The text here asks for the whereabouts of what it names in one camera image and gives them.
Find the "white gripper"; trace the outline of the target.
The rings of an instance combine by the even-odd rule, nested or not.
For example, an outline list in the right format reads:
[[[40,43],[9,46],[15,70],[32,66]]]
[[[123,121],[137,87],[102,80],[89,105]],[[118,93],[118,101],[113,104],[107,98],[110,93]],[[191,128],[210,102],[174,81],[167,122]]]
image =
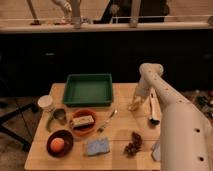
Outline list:
[[[143,104],[150,94],[151,87],[146,82],[139,82],[133,94],[134,104]]]

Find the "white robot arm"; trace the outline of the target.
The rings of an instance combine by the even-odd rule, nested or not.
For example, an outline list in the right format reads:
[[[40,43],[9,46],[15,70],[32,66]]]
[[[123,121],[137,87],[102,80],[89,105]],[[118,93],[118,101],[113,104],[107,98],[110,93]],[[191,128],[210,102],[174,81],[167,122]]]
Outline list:
[[[161,171],[210,171],[206,145],[212,131],[210,121],[161,78],[161,64],[143,63],[139,71],[141,78],[133,99],[145,100],[153,88],[164,105],[160,127]]]

